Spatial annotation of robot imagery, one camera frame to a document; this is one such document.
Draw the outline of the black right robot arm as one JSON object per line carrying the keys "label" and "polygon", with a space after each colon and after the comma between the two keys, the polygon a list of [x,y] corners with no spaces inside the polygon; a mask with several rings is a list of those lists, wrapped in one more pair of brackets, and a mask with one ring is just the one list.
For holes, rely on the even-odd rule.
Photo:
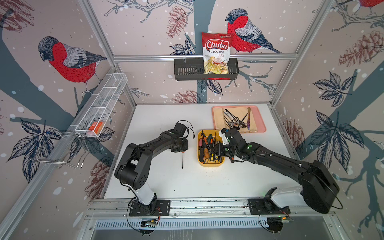
{"label": "black right robot arm", "polygon": [[231,162],[250,162],[272,169],[291,178],[302,186],[304,202],[321,214],[329,213],[340,188],[326,166],[295,160],[277,154],[254,142],[247,143],[241,133],[234,129],[222,129],[219,136],[223,143],[215,146],[213,152],[220,157],[228,157]]}

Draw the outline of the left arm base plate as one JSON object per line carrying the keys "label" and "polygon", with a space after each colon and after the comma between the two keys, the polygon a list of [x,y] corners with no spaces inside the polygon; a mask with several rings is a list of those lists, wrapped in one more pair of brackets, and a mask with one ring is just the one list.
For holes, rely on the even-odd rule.
{"label": "left arm base plate", "polygon": [[130,217],[149,217],[149,216],[169,216],[171,201],[170,200],[154,200],[148,206],[133,200],[129,204]]}

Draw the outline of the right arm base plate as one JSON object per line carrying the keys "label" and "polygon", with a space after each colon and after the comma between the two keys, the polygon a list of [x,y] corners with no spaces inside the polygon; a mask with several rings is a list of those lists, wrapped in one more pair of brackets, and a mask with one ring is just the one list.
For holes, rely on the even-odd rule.
{"label": "right arm base plate", "polygon": [[251,215],[290,215],[290,208],[278,207],[272,200],[264,200],[263,198],[248,199],[247,207],[250,209]]}

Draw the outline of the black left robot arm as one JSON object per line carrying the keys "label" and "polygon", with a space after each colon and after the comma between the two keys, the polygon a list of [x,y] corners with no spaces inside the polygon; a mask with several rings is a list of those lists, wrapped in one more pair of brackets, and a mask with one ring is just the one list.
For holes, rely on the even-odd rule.
{"label": "black left robot arm", "polygon": [[147,184],[153,158],[164,151],[184,153],[189,149],[188,136],[195,137],[193,126],[187,127],[180,120],[171,130],[164,131],[160,136],[147,143],[129,144],[116,166],[114,176],[124,187],[133,191],[138,202],[144,207],[156,204],[157,196]]}

